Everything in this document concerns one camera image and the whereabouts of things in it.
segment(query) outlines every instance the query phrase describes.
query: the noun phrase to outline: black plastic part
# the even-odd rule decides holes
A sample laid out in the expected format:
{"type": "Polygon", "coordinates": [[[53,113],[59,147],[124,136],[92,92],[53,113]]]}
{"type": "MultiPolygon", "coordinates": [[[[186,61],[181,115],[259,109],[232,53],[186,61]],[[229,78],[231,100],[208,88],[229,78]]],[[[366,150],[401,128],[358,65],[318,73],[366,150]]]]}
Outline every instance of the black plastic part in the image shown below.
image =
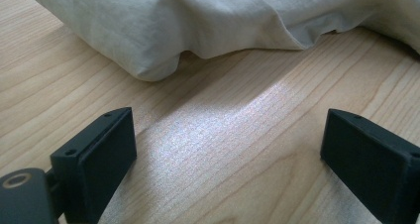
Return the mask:
{"type": "Polygon", "coordinates": [[[67,222],[97,223],[136,156],[131,108],[104,114],[56,150],[52,169],[67,222]]]}
{"type": "Polygon", "coordinates": [[[321,158],[382,223],[416,223],[420,148],[345,111],[330,109],[321,158]]]}
{"type": "Polygon", "coordinates": [[[1,177],[0,197],[0,223],[56,223],[41,169],[24,168],[1,177]]]}

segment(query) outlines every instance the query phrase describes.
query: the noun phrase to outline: wooden table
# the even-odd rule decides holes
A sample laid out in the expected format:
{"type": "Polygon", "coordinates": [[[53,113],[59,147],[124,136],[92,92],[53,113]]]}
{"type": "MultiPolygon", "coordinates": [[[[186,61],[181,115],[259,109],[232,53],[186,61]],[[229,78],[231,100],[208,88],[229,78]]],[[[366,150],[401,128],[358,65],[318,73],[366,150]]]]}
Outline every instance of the wooden table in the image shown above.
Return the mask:
{"type": "Polygon", "coordinates": [[[320,160],[328,108],[420,144],[419,55],[365,29],[303,52],[184,53],[154,83],[34,0],[0,0],[0,40],[0,176],[48,170],[96,117],[133,107],[138,159],[101,223],[377,223],[320,160]]]}

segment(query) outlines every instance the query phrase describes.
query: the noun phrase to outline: black clamp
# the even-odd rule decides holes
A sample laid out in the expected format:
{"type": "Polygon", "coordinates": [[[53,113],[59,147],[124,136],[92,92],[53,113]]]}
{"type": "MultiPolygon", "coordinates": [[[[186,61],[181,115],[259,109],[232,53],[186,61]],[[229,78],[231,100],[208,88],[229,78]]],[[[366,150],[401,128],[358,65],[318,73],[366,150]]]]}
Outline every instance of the black clamp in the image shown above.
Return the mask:
{"type": "Polygon", "coordinates": [[[51,154],[52,169],[0,178],[0,223],[97,223],[137,157],[131,108],[108,112],[51,154]]]}

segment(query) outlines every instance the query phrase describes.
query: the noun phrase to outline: beige fabric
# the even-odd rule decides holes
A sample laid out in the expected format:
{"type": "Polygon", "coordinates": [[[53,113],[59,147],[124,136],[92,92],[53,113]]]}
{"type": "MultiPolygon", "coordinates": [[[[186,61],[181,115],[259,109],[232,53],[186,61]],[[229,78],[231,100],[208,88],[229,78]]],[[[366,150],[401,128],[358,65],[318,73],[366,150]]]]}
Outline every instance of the beige fabric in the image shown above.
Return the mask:
{"type": "Polygon", "coordinates": [[[160,80],[183,51],[303,50],[366,26],[420,52],[420,0],[37,0],[133,76],[160,80]]]}

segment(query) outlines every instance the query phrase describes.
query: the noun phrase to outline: wood grain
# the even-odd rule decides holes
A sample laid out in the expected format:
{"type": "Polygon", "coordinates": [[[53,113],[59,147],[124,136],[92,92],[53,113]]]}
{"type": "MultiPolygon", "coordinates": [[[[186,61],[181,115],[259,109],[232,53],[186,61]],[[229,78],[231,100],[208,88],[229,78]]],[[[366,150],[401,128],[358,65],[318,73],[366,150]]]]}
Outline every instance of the wood grain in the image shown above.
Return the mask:
{"type": "Polygon", "coordinates": [[[97,116],[133,107],[139,157],[101,223],[377,223],[320,161],[328,108],[420,144],[419,55],[365,29],[303,52],[184,53],[154,83],[34,0],[0,0],[0,29],[0,175],[49,169],[97,116]]]}

